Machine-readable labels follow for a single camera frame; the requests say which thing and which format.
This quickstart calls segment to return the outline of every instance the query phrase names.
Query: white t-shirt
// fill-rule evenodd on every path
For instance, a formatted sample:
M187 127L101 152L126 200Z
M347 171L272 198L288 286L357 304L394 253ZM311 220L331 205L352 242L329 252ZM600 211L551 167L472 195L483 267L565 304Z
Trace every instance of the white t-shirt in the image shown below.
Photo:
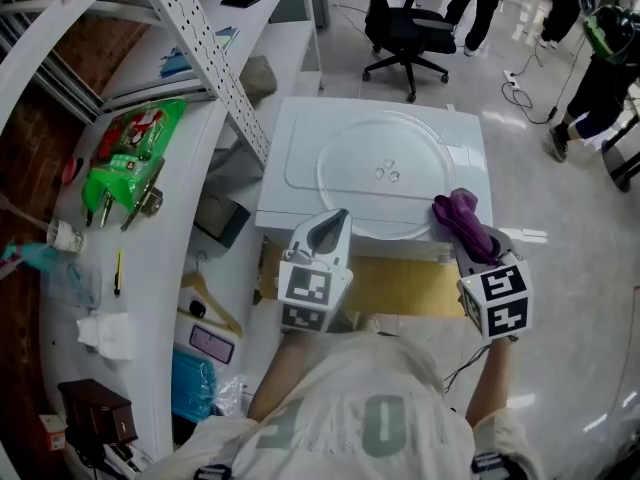
M212 416L139 478L187 480L222 463L242 479L503 479L509 461L523 478L543 478L508 411L472 431L443 405L442 381L422 350L373 333L318 339L300 383L261 424ZM479 477L474 457L489 465Z

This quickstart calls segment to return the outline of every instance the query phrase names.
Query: yellow marker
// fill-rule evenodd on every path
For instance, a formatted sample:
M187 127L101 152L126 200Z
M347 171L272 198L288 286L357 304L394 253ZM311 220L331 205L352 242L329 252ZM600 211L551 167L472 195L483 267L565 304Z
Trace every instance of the yellow marker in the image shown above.
M122 249L118 249L118 265L116 266L116 277L113 280L113 293L120 295L122 286Z

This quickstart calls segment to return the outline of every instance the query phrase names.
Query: brown device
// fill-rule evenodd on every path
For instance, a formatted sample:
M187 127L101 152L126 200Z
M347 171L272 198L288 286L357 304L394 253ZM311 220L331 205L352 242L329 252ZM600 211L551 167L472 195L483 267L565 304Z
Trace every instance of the brown device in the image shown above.
M137 439L131 402L93 379L58 384L68 427L94 435L104 444Z

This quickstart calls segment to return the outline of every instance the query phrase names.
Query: person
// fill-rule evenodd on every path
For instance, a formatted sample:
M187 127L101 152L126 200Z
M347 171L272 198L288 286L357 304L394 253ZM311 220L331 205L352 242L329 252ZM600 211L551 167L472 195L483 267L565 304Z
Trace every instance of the person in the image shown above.
M571 140L587 140L608 130L624 110L629 87L640 76L640 40L627 59L614 64L594 54L578 90L567 105L562 122L551 128L547 153L559 162L567 159Z
M463 418L443 404L433 359L403 338L289 331L248 418L205 419L139 478L542 479L506 408L515 346L493 341Z
M539 41L543 48L547 45L557 48L558 43L565 38L580 16L578 0L551 0L551 2L551 12L546 19Z
M475 55L482 41L487 37L491 20L493 19L493 13L500 2L500 0L477 1L476 18L464 42L464 53L468 57ZM471 2L471 0L451 0L447 7L447 15L444 17L444 20L453 26L457 26L469 2Z

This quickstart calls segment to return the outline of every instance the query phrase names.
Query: pegboard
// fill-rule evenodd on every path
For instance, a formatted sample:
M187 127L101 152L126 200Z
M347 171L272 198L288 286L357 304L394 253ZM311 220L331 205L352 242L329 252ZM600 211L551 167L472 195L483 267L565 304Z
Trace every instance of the pegboard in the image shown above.
M224 52L215 41L198 0L149 0L165 28L212 96L219 98L231 116L234 130L253 152L261 166L267 160L270 141L262 130L240 81L233 74Z

